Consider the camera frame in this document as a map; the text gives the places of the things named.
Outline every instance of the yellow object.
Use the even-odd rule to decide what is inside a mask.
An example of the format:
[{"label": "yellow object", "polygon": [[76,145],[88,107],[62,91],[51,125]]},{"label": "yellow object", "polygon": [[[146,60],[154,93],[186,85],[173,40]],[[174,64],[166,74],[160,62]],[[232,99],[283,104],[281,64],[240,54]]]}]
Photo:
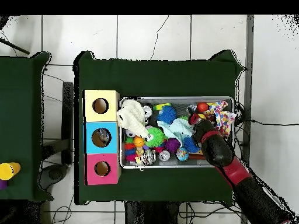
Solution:
[{"label": "yellow object", "polygon": [[[119,94],[115,90],[84,90],[86,122],[116,122]],[[106,112],[97,113],[93,107],[97,99],[108,102]]]},{"label": "yellow object", "polygon": [[200,117],[200,118],[203,118],[204,120],[207,119],[206,116],[205,116],[204,114],[201,114],[201,113],[199,114],[199,117]]},{"label": "yellow object", "polygon": [[136,147],[141,148],[144,145],[144,140],[140,136],[135,136],[133,143]]},{"label": "yellow object", "polygon": [[140,155],[143,155],[143,153],[144,153],[144,150],[143,150],[143,148],[136,148],[136,154],[138,155],[138,156],[140,156]]},{"label": "yellow object", "polygon": [[162,110],[163,106],[171,106],[171,103],[163,103],[153,107],[154,110]]},{"label": "yellow object", "polygon": [[20,164],[16,162],[0,164],[0,179],[9,180],[16,175],[21,169]]}]

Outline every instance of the blue toy ball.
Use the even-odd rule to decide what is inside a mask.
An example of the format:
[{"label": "blue toy ball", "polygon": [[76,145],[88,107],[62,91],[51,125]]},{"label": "blue toy ball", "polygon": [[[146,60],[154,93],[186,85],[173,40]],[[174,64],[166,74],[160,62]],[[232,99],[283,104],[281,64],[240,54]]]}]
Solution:
[{"label": "blue toy ball", "polygon": [[187,136],[183,140],[184,147],[188,150],[190,153],[196,153],[199,151],[199,147],[197,147],[192,139],[192,137]]},{"label": "blue toy ball", "polygon": [[172,106],[163,106],[157,116],[157,120],[171,124],[176,119],[176,111]]}]

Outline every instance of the dark green tablecloth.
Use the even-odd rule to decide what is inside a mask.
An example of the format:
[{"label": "dark green tablecloth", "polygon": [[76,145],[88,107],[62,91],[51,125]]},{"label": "dark green tablecloth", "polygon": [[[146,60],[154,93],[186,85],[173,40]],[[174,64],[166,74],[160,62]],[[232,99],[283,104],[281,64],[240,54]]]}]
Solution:
[{"label": "dark green tablecloth", "polygon": [[110,89],[121,96],[230,96],[242,67],[226,50],[210,61],[96,60],[80,53],[75,71],[76,203],[84,201],[200,201],[232,203],[232,190],[215,168],[123,169],[116,185],[84,185],[82,90]]},{"label": "dark green tablecloth", "polygon": [[0,190],[0,199],[52,199],[37,181],[41,163],[41,73],[50,57],[0,57],[0,163],[18,162],[20,172]]}]

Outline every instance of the yellow box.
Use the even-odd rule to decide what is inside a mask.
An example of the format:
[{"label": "yellow box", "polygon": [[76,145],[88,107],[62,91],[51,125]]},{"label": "yellow box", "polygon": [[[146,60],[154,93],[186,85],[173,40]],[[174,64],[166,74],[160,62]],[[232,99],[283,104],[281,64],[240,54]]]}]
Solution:
[{"label": "yellow box", "polygon": [[83,93],[86,122],[116,122],[119,94],[115,90],[84,90]]}]

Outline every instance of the circular hole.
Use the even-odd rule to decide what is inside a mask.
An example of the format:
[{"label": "circular hole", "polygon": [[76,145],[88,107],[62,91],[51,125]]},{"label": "circular hole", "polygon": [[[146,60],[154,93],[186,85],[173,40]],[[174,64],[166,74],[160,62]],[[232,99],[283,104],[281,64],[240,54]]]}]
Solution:
[{"label": "circular hole", "polygon": [[111,141],[111,134],[105,128],[96,129],[91,136],[92,142],[99,148],[108,146]]},{"label": "circular hole", "polygon": [[96,113],[103,114],[109,108],[108,101],[104,98],[98,98],[92,103],[92,108]]},{"label": "circular hole", "polygon": [[95,165],[95,172],[98,176],[104,177],[110,172],[110,166],[107,162],[98,162]]}]

